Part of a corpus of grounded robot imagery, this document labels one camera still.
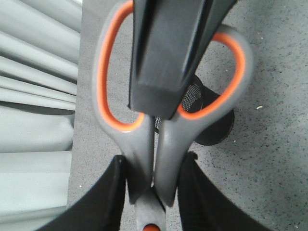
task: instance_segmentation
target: gray curtain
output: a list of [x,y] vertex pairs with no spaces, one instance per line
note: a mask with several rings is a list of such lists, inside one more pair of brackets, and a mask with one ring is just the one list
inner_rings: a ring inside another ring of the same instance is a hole
[[0,230],[34,230],[67,203],[80,0],[0,0]]

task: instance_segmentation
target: orange accent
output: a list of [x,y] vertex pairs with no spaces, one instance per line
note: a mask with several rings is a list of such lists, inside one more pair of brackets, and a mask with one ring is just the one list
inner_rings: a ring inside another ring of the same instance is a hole
[[214,35],[213,40],[224,43],[233,52],[236,61],[236,69],[233,80],[221,96],[219,96],[209,106],[203,108],[198,112],[188,113],[183,109],[182,105],[180,104],[178,107],[178,113],[186,119],[200,119],[218,109],[236,91],[239,83],[243,78],[245,72],[245,54],[241,46],[229,35],[221,32],[217,32]]
[[111,113],[107,101],[107,73],[109,59],[117,32],[124,19],[133,12],[133,1],[129,0],[116,12],[103,40],[102,50],[97,70],[97,102],[104,120],[113,128],[120,131],[132,131],[140,126],[144,119],[144,113],[139,113],[137,120],[132,124],[118,121]]
[[143,231],[160,231],[160,229],[154,224],[149,224],[143,228]]

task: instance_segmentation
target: black mesh cup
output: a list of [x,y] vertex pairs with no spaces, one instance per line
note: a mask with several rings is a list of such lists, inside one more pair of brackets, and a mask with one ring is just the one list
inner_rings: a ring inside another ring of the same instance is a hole
[[[186,112],[197,112],[210,105],[218,94],[204,86],[201,80],[195,75],[189,84],[181,105]],[[155,118],[155,131],[159,133],[160,118]],[[214,145],[222,142],[231,132],[234,124],[234,111],[231,110],[220,120],[204,129],[196,138],[196,142],[201,145]]]

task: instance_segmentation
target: scissor handle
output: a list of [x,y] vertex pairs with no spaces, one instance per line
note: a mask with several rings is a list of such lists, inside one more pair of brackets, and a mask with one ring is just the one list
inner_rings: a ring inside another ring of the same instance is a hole
[[154,119],[140,113],[135,122],[123,123],[112,115],[107,100],[107,74],[112,47],[121,24],[132,11],[132,0],[119,3],[105,20],[93,60],[92,102],[101,127],[117,143],[129,163],[129,197],[135,203],[152,183]]
[[168,206],[173,205],[180,165],[191,143],[202,130],[234,107],[252,78],[254,56],[243,35],[229,26],[221,25],[213,40],[225,44],[232,51],[236,61],[234,77],[225,91],[209,106],[188,113],[180,105],[171,120],[161,122],[154,186],[160,199]]

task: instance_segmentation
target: curtain fold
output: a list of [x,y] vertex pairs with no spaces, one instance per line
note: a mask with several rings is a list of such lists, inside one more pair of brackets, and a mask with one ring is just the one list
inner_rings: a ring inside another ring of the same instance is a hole
[[80,0],[0,0],[0,230],[66,209]]

